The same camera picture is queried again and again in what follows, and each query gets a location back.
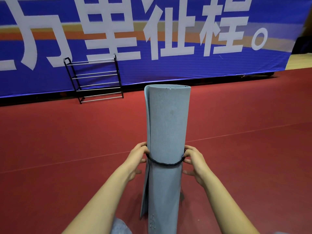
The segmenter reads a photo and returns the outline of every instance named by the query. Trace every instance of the black rope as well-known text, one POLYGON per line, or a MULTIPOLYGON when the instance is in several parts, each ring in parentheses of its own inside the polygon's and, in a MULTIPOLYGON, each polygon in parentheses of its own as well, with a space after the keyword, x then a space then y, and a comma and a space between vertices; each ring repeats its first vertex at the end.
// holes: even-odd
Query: black rope
POLYGON ((173 166, 179 165, 180 163, 182 163, 182 162, 184 161, 185 157, 183 157, 183 155, 182 155, 181 160, 178 161, 178 162, 176 162, 176 163, 160 163, 160 162, 158 162, 158 161, 152 159, 152 158, 149 156, 149 154, 146 154, 146 157, 147 157, 150 161, 152 161, 153 163, 156 163, 156 164, 158 164, 158 165, 165 166, 165 167, 173 167, 173 166))

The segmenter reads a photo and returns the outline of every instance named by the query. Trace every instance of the red floor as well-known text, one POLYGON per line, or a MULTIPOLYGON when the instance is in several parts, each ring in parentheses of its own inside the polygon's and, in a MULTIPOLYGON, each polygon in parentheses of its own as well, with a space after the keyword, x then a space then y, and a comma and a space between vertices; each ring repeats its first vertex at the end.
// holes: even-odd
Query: red floor
MULTIPOLYGON (((186 141, 262 234, 312 231, 312 69, 192 87, 186 141)), ((146 140, 143 92, 0 108, 0 233, 61 233, 133 146, 146 140)), ((143 175, 117 217, 134 234, 143 175)), ((182 177, 178 233, 220 233, 203 189, 182 177)))

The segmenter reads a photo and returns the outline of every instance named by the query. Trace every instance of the person's right arm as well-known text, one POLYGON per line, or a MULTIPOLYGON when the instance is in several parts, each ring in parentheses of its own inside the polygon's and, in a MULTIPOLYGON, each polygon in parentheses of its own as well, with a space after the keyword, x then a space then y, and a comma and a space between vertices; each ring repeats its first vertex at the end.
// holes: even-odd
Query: person's right arm
POLYGON ((193 171, 183 170, 186 175, 194 176, 205 189, 211 208, 222 234, 259 234, 234 199, 213 174, 203 155, 194 147, 185 145, 184 162, 193 165, 193 171))

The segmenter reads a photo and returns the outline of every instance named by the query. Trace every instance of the rolled yoga mat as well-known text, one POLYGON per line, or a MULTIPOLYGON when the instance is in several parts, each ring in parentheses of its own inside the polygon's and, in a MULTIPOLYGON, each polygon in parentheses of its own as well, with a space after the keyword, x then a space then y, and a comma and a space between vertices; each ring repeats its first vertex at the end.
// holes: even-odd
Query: rolled yoga mat
POLYGON ((154 84, 144 89, 150 159, 146 163, 140 216, 148 212, 149 234, 177 232, 190 92, 191 87, 185 85, 154 84))

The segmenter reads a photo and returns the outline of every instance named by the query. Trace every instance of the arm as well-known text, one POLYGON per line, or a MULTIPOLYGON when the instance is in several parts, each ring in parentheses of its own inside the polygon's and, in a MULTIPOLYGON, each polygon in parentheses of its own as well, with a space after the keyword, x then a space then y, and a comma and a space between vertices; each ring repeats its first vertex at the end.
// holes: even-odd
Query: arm
POLYGON ((149 153, 146 142, 135 146, 126 161, 108 178, 63 234, 109 234, 123 190, 136 174, 142 173, 137 167, 139 163, 146 162, 142 159, 144 153, 149 153))
POLYGON ((185 146, 184 162, 193 165, 193 171, 183 170, 186 175, 194 176, 205 189, 211 208, 222 234, 259 234, 221 181, 207 166, 203 155, 194 147, 185 146))

